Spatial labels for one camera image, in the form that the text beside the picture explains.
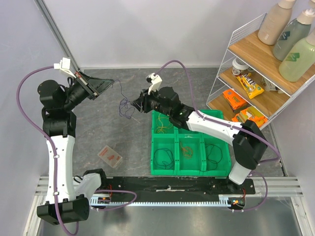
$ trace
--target black cable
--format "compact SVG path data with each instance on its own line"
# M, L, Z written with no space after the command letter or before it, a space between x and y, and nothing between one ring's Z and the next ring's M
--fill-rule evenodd
M219 146L215 145L215 144L208 144L208 145L205 145L205 149L207 149L207 147L210 147L210 146L212 146L212 148L211 148L210 153L207 155L206 159L207 159L209 162L215 164L216 167L215 167L214 169L210 169L210 170L206 170L206 171L201 171L201 172L207 172L207 171L214 171L214 170L216 170L216 169L218 168L218 164L219 164L219 163L222 161L222 159L223 159L223 153L222 153L221 148L220 148ZM220 152L221 152L221 158L220 158L219 161L215 161L215 160L209 159L209 156L211 155L212 150L213 150L214 147L217 147L217 148L220 150Z
M73 180L74 180L74 181L76 181L77 183L81 183L81 181L78 181L78 180L76 179L76 177L79 178L81 181L83 180L83 178L82 178L81 176L74 176L74 177L73 177Z
M169 159L170 159L170 163L167 163L166 161L162 161L162 163L163 163L163 165L162 164L158 164L158 161L157 161L157 159L156 159L156 153L158 152L158 151L160 151L160 150L162 150L162 151L165 151L166 153L167 153L167 155L168 155L168 157L169 157ZM154 162L154 164L156 165L156 166L158 166L158 167L164 167L164 169L165 170L171 170L171 169L173 169L173 167L174 167L174 163L175 163L175 161L174 161L174 155L173 155L173 153L172 153L172 151L170 150L170 149L168 149L168 148L159 148L159 149L156 149L155 150L155 152L154 152L154 157L153 157L154 159L153 159L153 162Z
M72 77L68 77L67 81L68 81L69 87L72 87L72 85L73 85L73 78Z

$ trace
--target white lid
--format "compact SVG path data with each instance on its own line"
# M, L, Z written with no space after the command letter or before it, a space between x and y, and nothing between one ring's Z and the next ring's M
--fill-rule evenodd
M232 62L232 65L239 70L247 70L248 69L248 65L246 65L244 62L242 62L240 59L235 58Z
M315 8L315 0L310 0L309 5L311 6L311 8Z
M315 29L309 34L309 36L306 37L306 41L315 46Z
M295 4L295 0L280 0L278 5L285 9L291 9Z
M296 18L298 22L304 25L310 25L315 17L315 11L311 9L307 9L302 11L302 13Z

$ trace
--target cable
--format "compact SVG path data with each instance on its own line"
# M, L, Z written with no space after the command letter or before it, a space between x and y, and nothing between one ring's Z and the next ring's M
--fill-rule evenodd
M120 82L120 80L115 80L115 82L119 82L120 93L124 97L119 103L119 116L125 117L127 119L131 119L131 117L135 111L135 108L133 106L131 106L131 107L128 106L128 103L130 103L130 101L128 100L128 98L125 95L123 95L123 87L122 87L122 83ZM127 112L132 110L132 109L133 109L133 111L132 111L131 115L127 115Z
M211 117L205 115L203 116L198 110L197 110L197 106L196 106L196 103L195 103L195 99L194 99L194 94L193 94L193 90L192 90L192 83L191 83L191 78L190 78L190 74L188 73L188 70L187 68L184 66L184 64L182 64L179 60L171 60L169 62L167 62L165 65L163 65L159 70L158 72L155 73L155 75L158 75L166 66L168 66L170 63L173 63L173 62L176 62L178 64L180 64L182 66L182 68L184 69L185 73L186 73L186 76L188 77L188 81L189 81L189 86L190 86L190 95L191 95L191 101L192 101L192 105L196 111L196 113L203 119L205 120L208 120L208 121L212 121L214 123L217 123L217 124L221 124L221 125L224 125L228 128L234 128L234 129L237 129L237 130L240 130L246 134L249 134L255 138L257 138L258 140L260 140L261 142L263 142L265 145L267 145L268 147L270 147L272 149L272 151L275 152L275 154L277 155L276 158L272 158L272 159L267 159L267 160L262 160L260 161L260 163L265 163L265 162L270 162L270 161L278 161L280 160L281 158L281 155L279 153L279 151L271 144L269 143L268 141L266 141L265 139L263 139L262 137L246 130L246 129L243 129L243 128L240 128L240 127L237 127L237 126L230 126L229 124L226 124L225 122L222 122L222 121L219 121L219 120L215 120L215 119L212 119Z
M56 151L56 146L55 146L55 143L54 141L48 136L48 134L46 134L41 128L39 128L27 115L26 113L24 112L23 108L22 108L22 105L21 105L21 101L20 101L20 91L21 91L21 87L23 85L23 83L25 82L26 79L28 79L28 77L30 77L31 75L37 73L37 72L40 72L40 71L43 71L43 70L48 70L48 69L53 69L54 67L53 66L47 66L47 67L44 67L44 68L41 68L41 69L38 69L38 70L35 70L31 73L29 73L28 75L26 75L22 80L21 82L19 83L18 85L18 88L17 88L17 91L16 91L16 103L18 105L18 108L20 110L20 112L22 113L22 115L24 116L24 118L35 128L37 129L42 135L44 135L44 137L49 141L51 147L52 147L52 150L53 150L53 154L54 156L57 156L57 151ZM54 158L54 192L57 192L57 172L58 172L58 159L57 158ZM57 215L57 219L58 219L58 222L61 226L61 228L63 229L63 231L68 235L68 236L75 236L78 234L78 231L79 231L79 222L77 222L76 224L76 229L75 229L75 233L72 234L70 233L67 228L65 227L64 223L63 223L63 220L61 219L61 216L60 216L60 211L59 211L59 207L58 207L58 195L54 195L54 198L55 198L55 210L56 210L56 215Z
M95 191L95 193L101 193L101 192L114 192L114 193L130 193L130 194L133 194L134 195L134 198L126 203L126 204L123 204L123 205L120 205L120 206L116 206L116 207L113 207L113 208L105 208L105 209L98 209L100 211L108 211L108 210L115 210L115 209L119 209L119 208L122 208L122 207L126 207L128 205L130 205L131 203L133 203L136 199L137 199L137 194L135 192L132 192L132 191L127 191L127 190L109 190L109 189L102 189L102 190L97 190Z
M79 178L81 181L83 180L81 176L74 176L73 180L76 181L77 183L81 183L81 181L78 181L76 178Z
M156 153L157 153L158 151L160 151L160 150L163 150L163 151L165 151L165 152L167 153L169 159L171 160L170 163L167 163L166 161L162 161L163 165L158 164L158 161L157 161L157 159L156 159ZM175 163L175 162L174 162L174 155L173 155L172 151L171 151L170 149L168 149L168 148L159 148L159 149L156 149L155 152L154 152L154 160L153 160L153 161L154 161L154 164L155 164L156 166L158 166L158 167L164 167L165 170L172 170L173 167L174 167L174 163Z
M244 212L244 211L255 210L255 209L259 208L260 206L262 206L262 205L266 202L266 200L267 200L267 196L268 196L268 184L267 184L267 181L266 181L265 177L264 177L261 173L259 173L259 172L252 172L252 174L257 174L257 175L259 175L260 177L262 177L262 179L264 180L265 186L266 186L266 193L265 193L265 196L264 196L263 200L262 200L257 206L253 206L253 207L250 207L250 208L248 208L248 209L234 210L234 211L236 211L236 212Z
M163 124L161 119L166 119L168 121L168 123L169 123L168 126L164 126L164 124ZM162 126L159 126L158 122L156 122L157 128L156 128L155 132L158 133L158 134L160 132L165 134L166 133L166 129L173 128L173 124L171 122L169 122L169 119L167 117L161 117L161 113L158 115L157 121L159 121L162 124Z
M211 151L210 151L210 153L207 155L207 160L209 161L209 162L211 162L211 163L213 163L213 164L215 164L216 165L216 167L214 168L214 169L211 169L211 170L207 170L207 171L214 171L214 170L216 170L217 168L218 168L218 164L222 161L222 159L223 159L223 153L222 153L222 150L221 150L221 148L220 147L218 147L217 145L214 145L214 144L208 144L208 145L206 145L205 146L205 149L207 149L207 147L210 147L210 146L212 146L212 148L211 148ZM213 150L213 148L214 147L217 147L219 150L220 150L220 152L221 152L221 158L220 158L220 160L219 161L215 161L215 160L211 160L211 159L209 159L209 156L211 155L211 153L212 153L212 150Z
M183 147L182 142L180 142L179 145L180 145L180 148L182 150L182 154L183 154L184 158L187 160L191 159L193 156L193 151L192 151L191 147L188 147L188 146Z
M72 78L72 77L68 77L68 78L67 78L67 82L68 82L68 84L69 84L69 88L70 88L70 87L72 87L72 86L73 86L74 80L73 80L73 78Z

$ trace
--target jar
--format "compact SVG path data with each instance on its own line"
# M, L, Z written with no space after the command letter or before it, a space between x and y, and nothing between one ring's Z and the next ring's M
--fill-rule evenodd
M235 76L239 75L245 75L247 74L247 69L249 68L248 65L246 65L244 62L242 62L240 59L235 58L232 62L233 68L232 68L232 74Z

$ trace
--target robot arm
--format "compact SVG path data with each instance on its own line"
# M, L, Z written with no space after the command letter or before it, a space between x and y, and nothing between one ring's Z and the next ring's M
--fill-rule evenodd
M228 178L237 185L242 184L248 174L257 167L267 146L242 131L204 120L193 107L180 102L178 94L172 87L159 89L162 81L159 75L151 74L147 77L147 81L152 83L152 85L149 89L143 89L139 98L134 100L132 105L140 112L148 113L155 110L169 116L170 122L175 127L202 132L232 145L236 163ZM211 119L219 120L231 127L238 126L244 128L265 139L257 125L250 120L240 123L214 117L211 117Z
M52 146L47 141L49 151L49 187L46 203L37 207L38 217L51 224L58 224L55 211L55 195L58 195L59 211L64 223L86 220L89 216L90 198L100 187L107 188L106 176L102 169L86 171L79 186L74 189L72 179L72 151L75 141L76 116L73 109L84 99L96 99L114 81L86 76L82 72L70 71L70 59L63 58L54 64L55 69L73 80L69 88L54 80L47 80L38 86L37 92L42 109L43 130L54 141L58 155L54 156ZM55 170L54 161L58 159ZM53 186L57 176L57 192Z

